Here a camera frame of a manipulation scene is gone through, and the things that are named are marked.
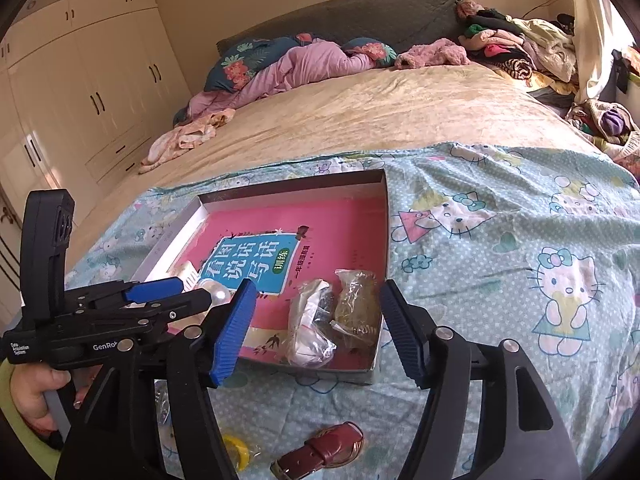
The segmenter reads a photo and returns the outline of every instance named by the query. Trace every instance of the blue gripper pad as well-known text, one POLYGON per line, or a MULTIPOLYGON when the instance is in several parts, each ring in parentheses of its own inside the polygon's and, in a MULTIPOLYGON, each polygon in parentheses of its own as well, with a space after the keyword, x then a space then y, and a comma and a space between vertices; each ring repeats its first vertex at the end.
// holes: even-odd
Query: blue gripper pad
POLYGON ((404 373, 419 386, 427 376, 423 346, 410 320, 402 310, 402 306, 386 284, 380 288, 380 308, 396 346, 404 373))
POLYGON ((209 375, 216 386, 220 386, 236 367, 242 342, 254 316, 257 296, 254 282, 245 278, 231 300, 231 313, 213 345, 213 366, 209 375))
POLYGON ((154 282, 139 283, 132 286, 124 297, 133 303, 147 303, 148 301, 164 300, 181 294, 184 290, 182 280, 177 276, 156 280, 154 282))

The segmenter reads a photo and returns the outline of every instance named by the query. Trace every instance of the yellow ring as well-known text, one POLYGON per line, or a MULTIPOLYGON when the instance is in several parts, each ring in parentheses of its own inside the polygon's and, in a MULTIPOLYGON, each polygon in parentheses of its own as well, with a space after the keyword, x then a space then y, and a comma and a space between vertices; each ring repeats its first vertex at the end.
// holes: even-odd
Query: yellow ring
POLYGON ((238 471, 242 471, 249 465, 249 448, 242 440, 233 435, 224 434, 222 441, 226 446, 231 446, 238 452, 238 471))

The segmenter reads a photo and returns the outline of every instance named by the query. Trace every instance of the cardboard box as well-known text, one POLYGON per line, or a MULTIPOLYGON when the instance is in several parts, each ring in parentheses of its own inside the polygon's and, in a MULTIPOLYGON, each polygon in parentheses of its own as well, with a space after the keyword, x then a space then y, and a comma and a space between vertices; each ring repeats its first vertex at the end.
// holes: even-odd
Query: cardboard box
POLYGON ((357 171, 197 196, 165 230, 132 279, 165 278, 186 261, 201 277, 230 290, 251 278, 260 297, 242 359, 306 376, 372 383, 379 344, 370 351, 348 351, 339 344, 331 362, 321 368, 287 364, 281 346, 290 300, 303 282, 322 278, 337 297, 342 287, 335 270, 363 269, 375 273, 381 284, 387 253, 385 173, 357 171))

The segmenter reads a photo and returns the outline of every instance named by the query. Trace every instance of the red leather belt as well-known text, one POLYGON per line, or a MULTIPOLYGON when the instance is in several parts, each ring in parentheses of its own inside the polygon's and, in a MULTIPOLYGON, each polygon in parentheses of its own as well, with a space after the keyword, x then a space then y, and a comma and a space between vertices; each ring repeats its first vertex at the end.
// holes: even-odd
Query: red leather belt
POLYGON ((281 456, 271 464, 278 480, 299 480, 322 468, 340 467, 356 459, 364 435, 353 422, 320 431, 303 447, 281 456))

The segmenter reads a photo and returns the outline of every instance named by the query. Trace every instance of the green oval label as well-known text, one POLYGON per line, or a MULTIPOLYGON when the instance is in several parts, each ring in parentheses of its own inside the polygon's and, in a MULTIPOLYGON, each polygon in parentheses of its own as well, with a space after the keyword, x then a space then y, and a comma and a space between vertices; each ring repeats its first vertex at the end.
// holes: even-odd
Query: green oval label
POLYGON ((278 251, 276 261, 273 263, 273 267, 271 267, 271 271, 274 274, 280 274, 284 270, 290 252, 291 250, 288 247, 284 247, 278 251))

